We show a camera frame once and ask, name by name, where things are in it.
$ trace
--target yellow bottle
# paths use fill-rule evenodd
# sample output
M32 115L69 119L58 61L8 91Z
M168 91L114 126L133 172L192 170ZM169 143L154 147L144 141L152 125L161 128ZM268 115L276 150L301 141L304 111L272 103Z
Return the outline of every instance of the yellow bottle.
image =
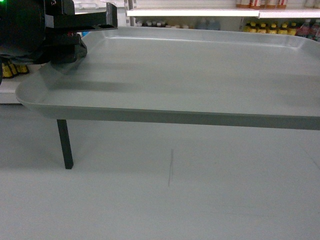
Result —
M260 28L256 32L259 34L266 34L267 33L266 24L261 23Z
M251 25L251 27L249 29L249 33L256 33L257 32L256 23L251 22L250 25Z
M8 62L2 62L2 78L3 79L12 79L14 74L11 72L11 69L8 65Z
M251 23L251 21L246 21L246 25L243 27L243 31L244 31L245 33L248 33L248 32L249 32L249 29L250 29L250 27L251 27L250 23Z
M288 25L287 24L282 24L281 25L281 28L279 28L279 30L278 30L278 34L282 34L282 35L288 35Z
M297 24L295 22L291 23L291 26L288 28L288 35L295 36L297 33Z
M277 34L277 25L275 23L271 24L270 28L266 32L267 34Z

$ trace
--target store shelf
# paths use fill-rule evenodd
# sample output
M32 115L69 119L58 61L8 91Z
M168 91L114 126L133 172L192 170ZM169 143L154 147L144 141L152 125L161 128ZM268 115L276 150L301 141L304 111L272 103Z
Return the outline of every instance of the store shelf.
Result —
M128 17L257 17L266 18L320 18L317 8L239 9L239 8L134 8Z
M30 72L37 71L41 65L31 65L29 66ZM19 75L12 79L2 79L2 83L0 85L0 104L18 104L18 100L16 99L16 88L18 85L27 79L30 74Z
M259 11L239 8L134 8L127 12L128 17L259 17Z
M319 8L261 9L260 19L299 19L320 18Z

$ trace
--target plastic bottle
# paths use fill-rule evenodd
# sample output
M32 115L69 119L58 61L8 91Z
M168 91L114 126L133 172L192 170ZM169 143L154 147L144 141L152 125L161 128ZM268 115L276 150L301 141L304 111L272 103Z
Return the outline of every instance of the plastic bottle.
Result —
M277 34L277 25L271 24L270 28L266 31L267 34Z
M236 0L235 1L235 7L236 8L240 8L240 6L241 6L241 0Z
M220 22L218 22L217 20L214 20L213 18L209 20L209 24L207 26L208 30L220 30L221 26L220 26Z
M286 23L282 24L277 34L288 35L288 25Z
M251 25L251 27L249 29L249 33L256 33L257 32L256 23L255 22L251 22L250 25Z
M208 29L207 20L203 17L201 21L195 26L195 28L207 30Z
M260 7L261 7L261 0L252 0L250 2L251 9L260 9Z
M256 32L259 34L266 34L267 33L266 24L261 23L260 28Z
M296 30L296 36L306 38L309 35L310 31L310 21L311 19L306 19L304 24Z
M315 23L310 28L308 39L315 40L316 34L319 29L320 29L320 19L317 19L317 20L315 20Z
M278 0L268 0L266 4L267 9L275 9L277 6Z
M278 5L276 6L278 9L285 9L287 7L288 0L279 0Z
M292 22L290 27L288 28L288 35L295 36L297 33L297 24Z
M315 41L320 42L320 29L318 30L318 32L315 34Z
M239 8L247 9L250 7L250 0L242 0Z
M248 32L249 32L249 29L250 29L250 27L251 27L250 23L251 23L251 21L246 21L246 24L245 24L244 27L243 27L243 31L244 31L245 33L248 33Z
M304 6L306 8L313 8L315 6L316 0L306 0Z
M261 0L260 8L265 9L266 8L266 2L267 2L267 0Z

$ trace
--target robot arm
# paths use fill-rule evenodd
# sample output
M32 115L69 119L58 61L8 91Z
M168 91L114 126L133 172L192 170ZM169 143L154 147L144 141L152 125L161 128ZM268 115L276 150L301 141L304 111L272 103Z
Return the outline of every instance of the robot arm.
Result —
M73 63L87 55L78 32L117 27L111 3L106 12L75 15L72 0L0 0L0 57L18 65Z

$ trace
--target gray floor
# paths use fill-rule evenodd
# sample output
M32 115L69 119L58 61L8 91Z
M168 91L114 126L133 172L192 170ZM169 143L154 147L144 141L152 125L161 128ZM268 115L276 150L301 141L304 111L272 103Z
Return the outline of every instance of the gray floor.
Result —
M1 240L318 240L320 131L68 121L0 105Z

